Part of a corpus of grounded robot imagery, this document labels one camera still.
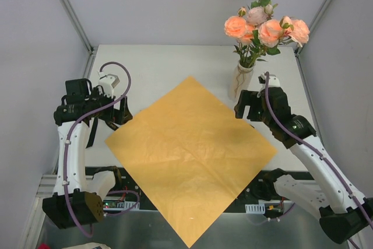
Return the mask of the black ribbon gold lettering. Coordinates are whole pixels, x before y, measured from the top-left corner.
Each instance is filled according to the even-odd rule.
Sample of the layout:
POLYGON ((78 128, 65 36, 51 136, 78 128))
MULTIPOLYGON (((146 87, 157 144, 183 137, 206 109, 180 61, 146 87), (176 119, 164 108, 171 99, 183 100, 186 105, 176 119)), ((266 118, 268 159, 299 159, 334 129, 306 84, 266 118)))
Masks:
MULTIPOLYGON (((116 131, 119 128, 119 126, 117 126, 112 121, 105 121, 105 124, 109 128, 111 128, 113 131, 116 131)), ((89 135, 89 138, 88 138, 86 148, 90 148, 90 147, 93 146, 94 140, 95 140, 95 137, 96 137, 97 128, 98 128, 98 117, 94 117, 93 123, 92 123, 92 129, 91 129, 91 132, 90 132, 90 135, 89 135)))

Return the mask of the peach flower stem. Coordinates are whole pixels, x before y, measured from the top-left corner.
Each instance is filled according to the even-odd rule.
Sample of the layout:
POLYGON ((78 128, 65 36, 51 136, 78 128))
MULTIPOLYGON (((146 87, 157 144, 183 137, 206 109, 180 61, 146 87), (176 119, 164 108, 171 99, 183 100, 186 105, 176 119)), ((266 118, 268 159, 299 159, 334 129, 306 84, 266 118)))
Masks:
POLYGON ((307 24, 300 19, 291 19, 284 16, 281 20, 270 19, 253 29, 247 27, 250 36, 249 66, 257 61, 265 61, 262 57, 266 55, 280 54, 279 47, 290 43, 296 43, 302 47, 309 41, 310 30, 307 24))
POLYGON ((226 36, 236 40, 234 53, 239 55, 239 63, 244 68, 253 66, 250 45, 254 39, 254 30, 256 30, 255 26, 249 24, 245 18, 240 16, 231 16, 224 23, 226 36))

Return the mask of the orange wrapping paper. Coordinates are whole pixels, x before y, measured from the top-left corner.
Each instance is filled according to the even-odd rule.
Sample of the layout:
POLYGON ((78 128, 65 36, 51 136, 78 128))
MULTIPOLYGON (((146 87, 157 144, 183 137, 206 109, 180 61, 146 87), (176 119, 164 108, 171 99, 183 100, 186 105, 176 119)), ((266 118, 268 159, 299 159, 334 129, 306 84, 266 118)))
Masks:
MULTIPOLYGON (((134 180, 152 170, 203 167, 251 181, 277 152, 193 77, 137 113, 106 144, 134 180)), ((163 217, 190 247, 221 214, 163 217)))

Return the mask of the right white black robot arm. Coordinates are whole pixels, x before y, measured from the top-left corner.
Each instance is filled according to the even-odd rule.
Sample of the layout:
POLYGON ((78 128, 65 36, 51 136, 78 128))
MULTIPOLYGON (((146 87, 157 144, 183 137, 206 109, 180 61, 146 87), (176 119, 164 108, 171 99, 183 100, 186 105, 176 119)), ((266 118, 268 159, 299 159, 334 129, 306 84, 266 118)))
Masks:
POLYGON ((318 220, 324 233, 338 244, 372 226, 372 198, 342 174, 309 121, 291 112, 282 88, 243 90, 234 107, 236 118, 244 117, 246 107, 247 119, 264 123, 274 138, 302 162, 321 189, 316 192, 277 168, 266 173, 253 188, 254 197, 266 201, 284 197, 293 201, 318 220))

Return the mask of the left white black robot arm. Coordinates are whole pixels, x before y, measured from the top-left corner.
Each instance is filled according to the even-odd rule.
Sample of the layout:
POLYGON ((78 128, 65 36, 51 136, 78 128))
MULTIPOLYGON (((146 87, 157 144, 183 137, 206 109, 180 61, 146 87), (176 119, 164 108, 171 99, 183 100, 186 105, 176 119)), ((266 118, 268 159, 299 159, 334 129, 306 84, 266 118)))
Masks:
POLYGON ((113 105, 116 75, 103 75, 97 86, 88 79, 68 80, 66 93, 54 112, 58 128, 59 156, 57 179, 43 211, 59 229, 92 225, 104 218, 103 200, 107 194, 119 195, 123 182, 116 166, 99 167, 93 179, 86 179, 85 152, 94 143, 98 121, 124 125, 133 116, 127 98, 113 105))

